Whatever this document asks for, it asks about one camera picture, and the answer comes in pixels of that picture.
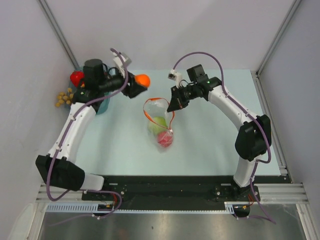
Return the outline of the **orange fruit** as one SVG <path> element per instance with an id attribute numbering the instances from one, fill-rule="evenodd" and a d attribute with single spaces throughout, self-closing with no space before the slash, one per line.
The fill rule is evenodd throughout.
<path id="1" fill-rule="evenodd" d="M 150 77 L 146 74 L 135 75 L 134 80 L 137 84 L 145 88 L 148 88 L 151 83 Z"/>

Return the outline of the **clear zip top bag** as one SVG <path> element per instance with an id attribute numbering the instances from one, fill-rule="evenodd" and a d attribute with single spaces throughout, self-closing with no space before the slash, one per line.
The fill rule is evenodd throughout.
<path id="1" fill-rule="evenodd" d="M 167 151 L 174 141 L 175 112 L 167 112 L 168 107 L 169 101 L 162 97 L 148 98 L 143 104 L 148 138 L 159 152 Z"/>

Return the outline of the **red apple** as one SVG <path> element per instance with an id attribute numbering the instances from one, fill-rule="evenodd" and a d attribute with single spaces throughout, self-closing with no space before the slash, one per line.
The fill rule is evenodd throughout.
<path id="1" fill-rule="evenodd" d="M 173 143 L 173 135 L 169 131 L 163 131 L 157 135 L 156 140 L 161 147 L 167 148 Z"/>

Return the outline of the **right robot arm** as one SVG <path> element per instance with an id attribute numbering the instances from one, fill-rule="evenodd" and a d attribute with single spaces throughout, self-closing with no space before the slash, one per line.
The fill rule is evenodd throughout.
<path id="1" fill-rule="evenodd" d="M 186 108 L 190 100 L 203 98 L 218 107 L 234 124 L 238 134 L 235 140 L 235 150 L 239 161 L 233 181 L 236 185 L 230 188 L 231 196 L 242 201 L 249 194 L 248 185 L 254 181 L 252 173 L 258 157 L 270 150 L 271 121 L 267 115 L 257 115 L 239 103 L 224 87 L 221 79 L 209 78 L 202 65 L 196 65 L 187 70 L 190 83 L 181 84 L 182 74 L 171 69 L 168 78 L 175 81 L 171 87 L 171 99 L 167 112 Z"/>

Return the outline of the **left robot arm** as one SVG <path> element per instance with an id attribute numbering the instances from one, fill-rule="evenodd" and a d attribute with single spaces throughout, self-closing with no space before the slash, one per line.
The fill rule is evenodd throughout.
<path id="1" fill-rule="evenodd" d="M 35 165 L 47 187 L 68 191 L 91 190 L 100 200 L 110 196 L 111 188 L 104 184 L 100 175 L 86 173 L 76 165 L 80 143 L 94 119 L 104 98 L 111 92 L 121 90 L 130 99 L 138 96 L 150 86 L 145 74 L 125 72 L 129 60 L 113 59 L 114 73 L 100 59 L 87 60 L 80 71 L 80 81 L 73 94 L 68 118 L 55 144 L 46 155 L 39 155 Z"/>

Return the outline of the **green cabbage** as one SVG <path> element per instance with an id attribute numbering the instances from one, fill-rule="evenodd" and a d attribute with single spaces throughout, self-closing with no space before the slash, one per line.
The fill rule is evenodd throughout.
<path id="1" fill-rule="evenodd" d="M 147 129 L 153 135 L 158 135 L 161 132 L 165 132 L 167 128 L 168 126 L 166 123 L 166 119 L 161 116 L 154 117 L 153 122 L 149 121 L 147 126 Z"/>

